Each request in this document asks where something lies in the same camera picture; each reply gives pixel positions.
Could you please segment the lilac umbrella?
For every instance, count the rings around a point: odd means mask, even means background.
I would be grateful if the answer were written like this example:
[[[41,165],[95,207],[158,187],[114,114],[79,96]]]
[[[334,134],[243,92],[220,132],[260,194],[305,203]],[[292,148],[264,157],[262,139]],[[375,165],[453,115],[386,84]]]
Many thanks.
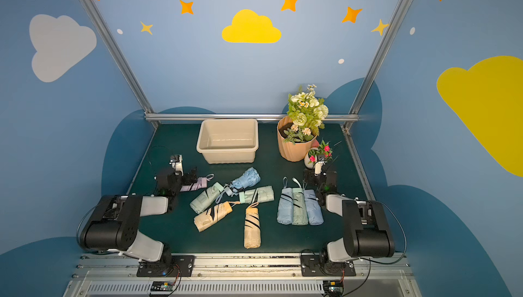
[[[205,177],[191,177],[183,180],[181,192],[193,192],[199,189],[206,189],[208,182],[214,178],[214,174],[208,174]]]

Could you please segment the mint green umbrella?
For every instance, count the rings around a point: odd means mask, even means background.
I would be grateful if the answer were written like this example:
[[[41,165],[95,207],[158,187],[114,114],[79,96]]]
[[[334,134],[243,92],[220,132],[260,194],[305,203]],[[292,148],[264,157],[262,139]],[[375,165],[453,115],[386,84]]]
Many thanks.
[[[213,202],[215,202],[215,200],[223,191],[223,185],[216,182],[211,187],[206,188],[197,198],[191,201],[191,209],[196,212],[197,215],[201,214],[207,210],[207,208],[210,207]]]

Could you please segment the beige striped umbrella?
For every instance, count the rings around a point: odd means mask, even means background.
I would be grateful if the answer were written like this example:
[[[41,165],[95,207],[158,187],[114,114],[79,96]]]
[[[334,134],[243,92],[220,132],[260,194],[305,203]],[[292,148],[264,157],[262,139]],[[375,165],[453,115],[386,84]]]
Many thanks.
[[[244,247],[255,249],[261,246],[261,226],[258,211],[259,203],[250,204],[246,209]]]
[[[197,215],[194,218],[194,224],[198,232],[203,232],[222,220],[226,215],[232,212],[233,207],[237,204],[240,204],[240,202],[224,202],[216,204],[214,207],[210,207],[203,213]]]

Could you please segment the green umbrella with black strap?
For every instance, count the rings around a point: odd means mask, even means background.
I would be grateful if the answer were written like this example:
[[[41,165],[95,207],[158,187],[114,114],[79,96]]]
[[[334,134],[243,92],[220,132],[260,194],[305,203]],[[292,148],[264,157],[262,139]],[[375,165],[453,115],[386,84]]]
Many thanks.
[[[275,199],[274,191],[270,185],[245,190],[240,192],[238,196],[241,204],[266,203]]]

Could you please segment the light blue umbrella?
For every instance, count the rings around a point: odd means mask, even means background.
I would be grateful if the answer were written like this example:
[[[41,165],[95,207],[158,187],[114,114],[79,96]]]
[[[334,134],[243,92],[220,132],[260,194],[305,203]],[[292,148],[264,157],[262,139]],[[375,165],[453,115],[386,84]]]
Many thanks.
[[[224,190],[228,196],[235,196],[247,188],[257,185],[260,181],[261,177],[257,170],[250,167],[240,177],[226,184]]]

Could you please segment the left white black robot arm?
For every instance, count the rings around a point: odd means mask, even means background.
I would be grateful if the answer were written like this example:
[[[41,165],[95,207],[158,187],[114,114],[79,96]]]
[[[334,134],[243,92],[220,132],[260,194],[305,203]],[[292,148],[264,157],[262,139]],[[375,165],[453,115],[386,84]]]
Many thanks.
[[[189,277],[194,256],[173,256],[167,243],[139,230],[140,220],[171,213],[183,186],[197,182],[197,169],[188,173],[168,168],[157,176],[158,194],[105,195],[87,223],[77,228],[77,240],[86,252],[119,253],[138,260],[137,277]]]

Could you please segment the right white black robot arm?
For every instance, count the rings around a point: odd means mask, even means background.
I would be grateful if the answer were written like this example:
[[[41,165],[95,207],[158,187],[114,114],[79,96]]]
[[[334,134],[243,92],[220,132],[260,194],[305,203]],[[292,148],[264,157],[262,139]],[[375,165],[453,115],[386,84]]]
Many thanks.
[[[305,207],[310,225],[324,223],[323,212],[342,219],[342,237],[322,248],[318,256],[301,257],[303,275],[323,274],[354,276],[353,261],[358,258],[389,258],[396,251],[394,238],[385,215],[384,205],[377,201],[357,200],[338,193],[337,173],[304,170]]]

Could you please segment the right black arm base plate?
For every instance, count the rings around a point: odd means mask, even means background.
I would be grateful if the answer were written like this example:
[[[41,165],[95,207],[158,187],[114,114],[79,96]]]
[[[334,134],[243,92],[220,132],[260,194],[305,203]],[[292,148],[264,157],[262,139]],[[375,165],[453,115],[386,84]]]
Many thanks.
[[[326,256],[313,253],[300,255],[300,268],[304,277],[355,277],[353,263],[331,262]]]

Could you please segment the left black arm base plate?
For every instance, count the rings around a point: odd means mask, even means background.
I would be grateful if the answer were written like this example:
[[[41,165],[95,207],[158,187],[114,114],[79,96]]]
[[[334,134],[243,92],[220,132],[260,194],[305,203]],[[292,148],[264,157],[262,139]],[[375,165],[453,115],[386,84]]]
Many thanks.
[[[137,277],[190,277],[196,257],[193,255],[174,255],[169,260],[140,262]]]

